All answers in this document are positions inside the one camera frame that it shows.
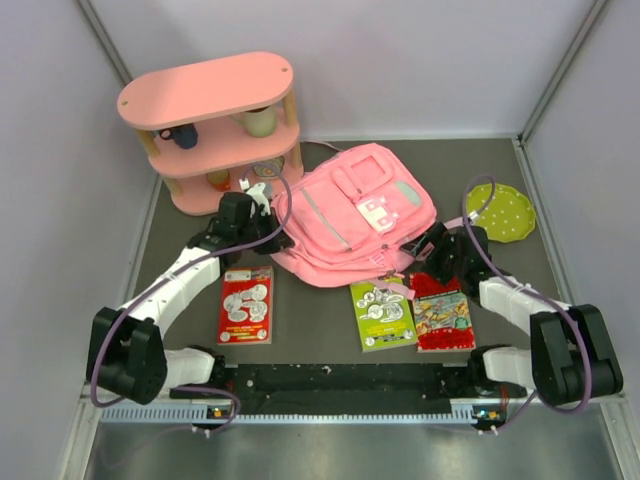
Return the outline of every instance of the white connector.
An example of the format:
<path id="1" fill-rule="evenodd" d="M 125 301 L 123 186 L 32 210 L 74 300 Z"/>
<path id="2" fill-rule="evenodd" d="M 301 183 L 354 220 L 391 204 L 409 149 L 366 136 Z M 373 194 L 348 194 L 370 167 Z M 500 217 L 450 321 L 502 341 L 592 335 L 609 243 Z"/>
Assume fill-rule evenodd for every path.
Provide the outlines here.
<path id="1" fill-rule="evenodd" d="M 246 192 L 251 187 L 249 180 L 247 180 L 246 178 L 241 178 L 238 183 L 240 183 L 240 190 L 242 190 L 243 192 Z"/>

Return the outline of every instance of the black mat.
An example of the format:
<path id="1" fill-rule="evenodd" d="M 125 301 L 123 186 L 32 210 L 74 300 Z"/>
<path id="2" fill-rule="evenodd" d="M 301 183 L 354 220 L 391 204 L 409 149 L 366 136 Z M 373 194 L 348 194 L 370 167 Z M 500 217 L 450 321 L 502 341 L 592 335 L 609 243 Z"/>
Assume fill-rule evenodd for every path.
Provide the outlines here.
<path id="1" fill-rule="evenodd" d="M 391 148 L 431 194 L 439 217 L 460 214 L 461 195 L 469 179 L 492 173 L 498 182 L 526 192 L 510 140 L 393 141 Z M 341 147 L 355 145 L 339 143 Z M 303 145 L 307 171 L 332 156 L 319 145 Z M 203 229 L 208 217 L 189 217 L 160 192 L 138 278 L 138 291 L 173 263 L 185 242 Z M 523 282 L 557 297 L 557 289 L 539 232 L 512 244 L 491 244 L 494 261 Z M 268 257 L 246 253 L 239 265 L 273 265 Z M 200 344 L 224 353 L 229 363 L 458 363 L 465 353 L 418 354 L 401 347 L 363 354 L 349 289 L 319 289 L 275 268 L 274 332 L 271 345 L 220 347 L 216 343 L 220 282 L 205 289 L 182 313 L 165 338 L 167 348 Z M 479 345 L 507 343 L 528 348 L 527 337 L 497 315 L 473 305 L 472 320 Z"/>

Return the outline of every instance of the wooden shelf post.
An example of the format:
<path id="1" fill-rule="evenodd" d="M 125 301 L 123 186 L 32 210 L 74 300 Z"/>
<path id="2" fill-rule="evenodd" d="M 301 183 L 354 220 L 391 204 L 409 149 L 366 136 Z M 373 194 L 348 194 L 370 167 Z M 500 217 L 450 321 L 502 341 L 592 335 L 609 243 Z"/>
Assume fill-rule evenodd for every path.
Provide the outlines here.
<path id="1" fill-rule="evenodd" d="M 175 178 L 162 177 L 162 180 L 173 195 L 180 195 L 182 193 L 182 188 L 180 188 L 180 184 Z"/>
<path id="2" fill-rule="evenodd" d="M 284 105 L 284 122 L 287 127 L 295 127 L 298 125 L 298 113 L 296 110 L 296 94 L 293 88 L 282 99 Z"/>
<path id="3" fill-rule="evenodd" d="M 136 129 L 136 134 L 138 135 L 138 140 L 140 140 L 140 143 L 142 143 L 142 146 L 147 152 L 147 155 L 150 157 L 160 156 L 160 149 L 158 148 L 158 145 L 156 145 L 156 142 L 154 142 L 151 132 Z"/>
<path id="4" fill-rule="evenodd" d="M 300 152 L 300 142 L 291 150 L 291 162 L 295 168 L 302 166 L 302 152 Z"/>

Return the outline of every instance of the backpack pocket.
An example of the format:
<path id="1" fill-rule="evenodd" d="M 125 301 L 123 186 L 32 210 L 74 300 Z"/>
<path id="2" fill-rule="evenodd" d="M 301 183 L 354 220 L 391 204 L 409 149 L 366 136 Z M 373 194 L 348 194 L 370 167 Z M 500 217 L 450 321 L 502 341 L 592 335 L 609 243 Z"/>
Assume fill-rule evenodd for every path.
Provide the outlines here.
<path id="1" fill-rule="evenodd" d="M 393 169 L 389 161 L 377 153 L 358 156 L 331 172 L 331 179 L 354 202 L 392 178 Z"/>
<path id="2" fill-rule="evenodd" d="M 316 248 L 350 252 L 372 234 L 351 200 L 330 182 L 307 184 L 293 193 L 291 219 Z"/>

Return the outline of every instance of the red card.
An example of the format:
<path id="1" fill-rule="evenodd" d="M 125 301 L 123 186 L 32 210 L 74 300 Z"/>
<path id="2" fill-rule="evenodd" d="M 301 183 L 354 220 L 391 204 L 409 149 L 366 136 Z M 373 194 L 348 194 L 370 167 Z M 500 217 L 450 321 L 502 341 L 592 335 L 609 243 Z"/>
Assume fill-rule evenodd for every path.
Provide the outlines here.
<path id="1" fill-rule="evenodd" d="M 271 343 L 271 267 L 232 268 L 224 274 L 219 345 Z"/>

